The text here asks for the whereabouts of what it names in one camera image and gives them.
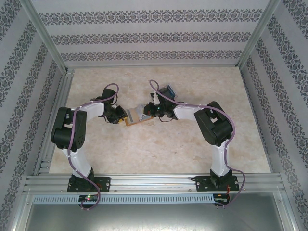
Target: metal extrusion bar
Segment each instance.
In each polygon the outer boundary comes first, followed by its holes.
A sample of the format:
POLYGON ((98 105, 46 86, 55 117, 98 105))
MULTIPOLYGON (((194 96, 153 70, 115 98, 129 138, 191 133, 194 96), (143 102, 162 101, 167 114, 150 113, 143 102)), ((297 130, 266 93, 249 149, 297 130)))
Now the metal extrusion bar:
MULTIPOLYGON (((175 174, 175 175, 96 175, 110 177, 110 192, 102 194, 178 194, 178 193, 225 193, 225 192, 197 192, 192 177, 208 174, 175 174)), ((235 174, 239 184, 243 182, 240 174, 235 174)), ((71 194, 67 184, 70 175, 48 174, 28 176, 23 194, 71 194)), ((249 173, 242 193, 277 193, 284 191, 280 174, 277 173, 249 173)))

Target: beige floor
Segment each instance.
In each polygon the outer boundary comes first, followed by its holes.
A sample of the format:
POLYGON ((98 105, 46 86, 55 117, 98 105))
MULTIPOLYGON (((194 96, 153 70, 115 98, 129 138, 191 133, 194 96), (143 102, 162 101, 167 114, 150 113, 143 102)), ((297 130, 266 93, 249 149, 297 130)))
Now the beige floor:
MULTIPOLYGON (((171 83, 178 101, 207 104, 217 101, 233 118, 236 135, 230 144, 230 165, 244 172, 270 172, 254 117, 237 67, 149 67, 76 70, 67 102, 76 107, 101 95, 105 85, 120 86, 118 104, 125 109, 150 101, 149 79, 171 83)), ((102 118, 87 124, 84 144, 96 173, 207 173, 210 145, 196 122, 158 118, 126 127, 102 118)), ((56 148, 50 173, 71 173, 64 154, 56 148)))

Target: purple cable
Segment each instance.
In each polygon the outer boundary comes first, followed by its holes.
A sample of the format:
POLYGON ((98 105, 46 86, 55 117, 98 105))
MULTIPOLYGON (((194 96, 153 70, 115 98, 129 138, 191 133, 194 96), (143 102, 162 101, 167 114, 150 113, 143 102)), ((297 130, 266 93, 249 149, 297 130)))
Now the purple cable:
POLYGON ((72 146, 73 146, 73 140, 74 140, 74 136, 75 136, 76 114, 77 114, 77 111, 78 111, 80 108, 85 107, 85 106, 87 106, 87 105, 89 105, 89 104, 101 103, 101 102, 104 102, 104 101, 108 101, 108 100, 110 100, 110 99, 113 99, 113 98, 118 94, 118 92, 119 92, 119 86, 118 86, 116 83, 110 83, 110 84, 108 84, 105 88, 107 88, 107 87, 109 87, 109 86, 111 86, 111 85, 115 85, 116 88, 117 88, 117 90, 116 90, 116 92, 115 92, 115 94, 114 94, 113 96, 111 96, 111 97, 109 97, 109 98, 107 98, 107 99, 97 100, 97 101, 91 101, 91 102, 85 103, 85 104, 79 106, 78 108, 76 108, 75 111, 74 111, 74 115, 73 115, 73 127, 72 127, 71 140, 70 140, 70 142, 69 142, 69 146, 68 146, 68 149, 67 149, 68 162, 69 162, 70 166, 72 167, 72 169, 73 169, 76 173, 78 173, 83 179, 87 180, 88 182, 90 182, 92 185, 95 186, 95 188, 97 189, 97 195, 98 195, 98 199, 97 199, 96 203, 95 203, 93 206, 91 206, 90 208, 84 208, 84 207, 82 207, 83 203, 85 202, 85 201, 82 201, 81 204, 80 204, 80 207, 81 207, 82 210, 86 209, 87 211, 89 211, 89 210, 93 209, 94 207, 96 207, 96 206, 98 205, 98 203, 100 202, 100 200, 101 200, 101 191, 100 191, 100 188, 99 188, 93 181, 91 181, 90 179, 88 179, 86 176, 82 175, 81 172, 79 172, 78 169, 76 169, 76 168, 74 167, 74 165, 73 165, 73 163, 72 163, 72 160, 71 160, 70 152, 71 152, 71 148, 72 148, 72 146))
POLYGON ((160 93, 158 90, 159 90, 159 85, 158 83, 151 79, 150 80, 150 86, 155 90, 155 92, 157 94, 159 94, 161 97, 165 98, 166 100, 169 100, 170 102, 173 102, 177 105, 182 105, 182 106, 190 106, 190 107, 198 107, 198 108, 208 108, 208 109, 211 109, 211 110, 214 110, 214 111, 217 111, 219 113, 222 113, 227 119, 228 121, 231 123, 231 126, 232 126, 232 129, 233 129, 233 133, 231 135, 231 138, 228 140, 228 142, 226 143, 225 147, 224 147, 224 159, 225 159, 225 165, 227 166, 228 169, 230 169, 231 171, 235 171, 235 172, 239 172, 243 175, 243 183, 238 191, 238 193, 236 194, 236 196, 234 197, 234 199, 232 201, 230 201, 227 205, 225 205, 225 207, 229 206, 233 201, 235 201, 235 199, 239 196, 239 194, 241 193, 244 185, 245 185, 245 180, 246 180, 246 176, 245 174, 241 171, 241 170, 237 170, 237 169, 234 169, 232 167, 229 166, 228 162, 227 162, 227 147, 229 145, 229 143, 233 140, 234 136, 235 136, 235 124, 233 122, 233 120, 230 118, 230 116, 228 116, 225 112, 219 110, 218 108, 215 108, 215 107, 210 107, 210 106, 207 106, 207 105, 195 105, 195 104, 188 104, 188 103, 179 103, 179 102, 176 102, 170 98, 168 98, 167 96, 163 95, 162 93, 160 93), (152 82, 154 82, 156 85, 157 85, 157 88, 155 88, 152 84, 152 82))

